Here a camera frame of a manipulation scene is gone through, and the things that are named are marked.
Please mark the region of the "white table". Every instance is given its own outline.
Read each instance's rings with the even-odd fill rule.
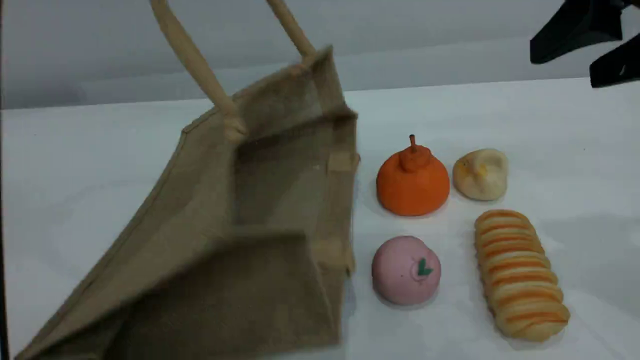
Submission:
[[[640,358],[640,83],[593,90],[587,79],[348,92],[360,113],[354,246],[345,342],[288,359]],[[3,199],[7,306],[16,354],[109,247],[160,175],[180,129],[208,101],[5,111]],[[374,195],[378,167],[414,133],[447,167],[480,147],[503,150],[507,195],[452,191],[425,218],[399,218]],[[505,340],[481,296],[472,224],[490,208],[534,223],[572,318],[542,345]],[[442,262],[435,300],[411,311],[371,288],[374,251],[400,234]]]

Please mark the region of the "striped bread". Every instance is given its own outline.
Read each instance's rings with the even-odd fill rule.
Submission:
[[[531,341],[562,331],[569,310],[529,219],[516,211],[489,210],[475,228],[484,294],[500,331]]]

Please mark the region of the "jute tote bag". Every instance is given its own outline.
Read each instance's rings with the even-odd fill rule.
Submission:
[[[236,359],[340,341],[356,113],[332,49],[268,3],[302,61],[228,97],[166,0],[151,0],[215,107],[18,359]]]

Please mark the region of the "orange toy fruit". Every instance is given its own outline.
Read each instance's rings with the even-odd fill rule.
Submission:
[[[449,197],[447,168],[424,146],[415,144],[397,152],[380,167],[376,179],[378,200],[385,209],[402,216],[425,215]]]

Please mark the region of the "rope handle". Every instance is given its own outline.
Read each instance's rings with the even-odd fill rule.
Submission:
[[[284,1],[266,1],[303,59],[312,56],[316,50],[305,36]],[[160,30],[191,77],[226,117],[239,120],[239,112],[236,104],[231,97],[225,93],[218,78],[216,78],[216,75],[209,67],[207,60],[202,56],[202,53],[193,43],[187,31],[171,11],[167,0],[150,0],[150,2],[156,20],[160,25]],[[242,124],[238,123],[237,125],[237,130],[243,132]]]

